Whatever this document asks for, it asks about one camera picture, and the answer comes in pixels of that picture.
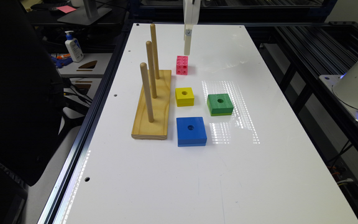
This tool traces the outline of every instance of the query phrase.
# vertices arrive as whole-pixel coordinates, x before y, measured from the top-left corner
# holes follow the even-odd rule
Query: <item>yellow square block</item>
[[[190,87],[176,88],[175,98],[177,99],[177,106],[194,106],[194,94]]]

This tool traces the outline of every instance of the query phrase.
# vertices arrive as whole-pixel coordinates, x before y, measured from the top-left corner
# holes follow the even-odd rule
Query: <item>lotion bottle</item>
[[[68,50],[68,53],[71,55],[71,59],[73,59],[73,62],[80,62],[84,58],[84,54],[82,53],[80,44],[78,43],[78,40],[76,38],[73,38],[71,36],[71,33],[74,32],[72,30],[65,31],[66,32],[66,47]]]

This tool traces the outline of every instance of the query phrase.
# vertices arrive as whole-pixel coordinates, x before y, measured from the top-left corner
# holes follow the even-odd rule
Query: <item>desk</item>
[[[358,223],[244,26],[195,26],[188,76],[172,75],[168,139],[131,138],[148,24],[134,24],[88,152],[77,165],[71,223]],[[175,73],[183,25],[157,25],[160,69]],[[177,108],[175,88],[195,105]],[[226,92],[232,116],[211,117]],[[177,147],[176,117],[202,116],[205,147]]]
[[[126,15],[126,10],[121,8],[126,8],[128,6],[128,1],[119,1],[114,6],[103,6],[111,8],[111,12],[97,20],[92,26],[119,26],[124,23],[124,18]],[[31,11],[26,14],[29,22],[33,26],[80,26],[75,24],[65,24],[58,22],[57,19],[64,16],[62,15],[52,15],[49,10],[43,11]]]

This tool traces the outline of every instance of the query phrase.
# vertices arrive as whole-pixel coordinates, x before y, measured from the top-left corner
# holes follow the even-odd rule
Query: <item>red paper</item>
[[[69,12],[76,10],[75,8],[73,8],[71,6],[60,6],[60,7],[57,7],[57,9],[59,9],[60,11],[62,11],[64,13],[69,13]]]

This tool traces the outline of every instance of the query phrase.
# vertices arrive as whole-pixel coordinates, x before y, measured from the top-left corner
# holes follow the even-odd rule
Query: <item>wooden base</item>
[[[155,80],[157,98],[152,98],[154,122],[150,123],[148,120],[142,87],[132,128],[132,138],[134,139],[165,140],[167,138],[172,71],[160,70],[159,74],[160,79]]]

